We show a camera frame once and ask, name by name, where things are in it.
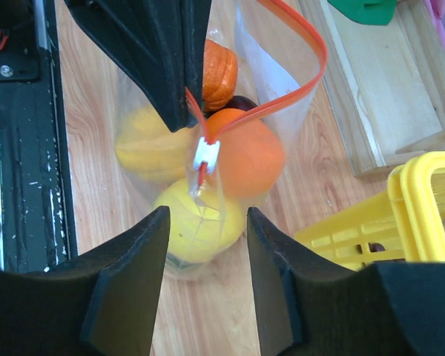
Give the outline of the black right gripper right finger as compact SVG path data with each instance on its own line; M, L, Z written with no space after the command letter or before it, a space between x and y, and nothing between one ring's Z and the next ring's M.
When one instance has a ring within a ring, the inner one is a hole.
M247 215L262 355L445 355L445 263L337 265Z

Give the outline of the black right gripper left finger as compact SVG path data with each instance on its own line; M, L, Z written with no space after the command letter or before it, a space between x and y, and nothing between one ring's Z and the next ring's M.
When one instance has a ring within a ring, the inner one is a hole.
M170 210L47 272L0 270L0 355L148 355Z

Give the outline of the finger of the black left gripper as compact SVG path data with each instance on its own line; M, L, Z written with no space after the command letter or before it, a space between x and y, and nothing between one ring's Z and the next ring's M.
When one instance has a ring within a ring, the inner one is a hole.
M210 1L67 1L85 34L143 91L168 129L192 128L202 100Z

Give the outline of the orange toy pumpkin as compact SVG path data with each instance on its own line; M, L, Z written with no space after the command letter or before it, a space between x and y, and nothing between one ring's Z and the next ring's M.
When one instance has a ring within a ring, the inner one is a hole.
M234 96L237 86L236 54L206 39L203 56L202 100L206 112L223 108Z

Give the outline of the yellow toy bell pepper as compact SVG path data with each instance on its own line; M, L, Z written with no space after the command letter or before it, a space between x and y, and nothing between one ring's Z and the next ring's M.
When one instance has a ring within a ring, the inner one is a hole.
M114 151L119 164L145 181L173 182L186 173L187 150L198 127L170 132L151 106L132 111L124 119Z

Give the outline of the clear zip top bag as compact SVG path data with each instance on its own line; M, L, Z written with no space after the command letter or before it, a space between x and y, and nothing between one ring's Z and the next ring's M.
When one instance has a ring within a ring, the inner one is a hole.
M194 280L245 231L290 157L327 63L288 1L214 1L191 123L171 132L118 75L114 153L140 211L170 209L165 273Z

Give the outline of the yellow toy lemon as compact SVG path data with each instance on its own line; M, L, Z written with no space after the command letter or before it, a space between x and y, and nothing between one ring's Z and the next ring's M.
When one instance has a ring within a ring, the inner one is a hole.
M245 213L237 200L222 200L215 191L203 191L196 202L188 194L185 178L166 188L154 205L170 208L168 253L185 263L207 263L245 230Z

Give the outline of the orange toy tangerine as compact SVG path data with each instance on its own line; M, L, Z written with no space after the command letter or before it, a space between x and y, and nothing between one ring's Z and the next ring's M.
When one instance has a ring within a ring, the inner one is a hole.
M206 177L229 197L249 198L269 191L286 165L282 142L261 120L235 126L221 135L217 170Z

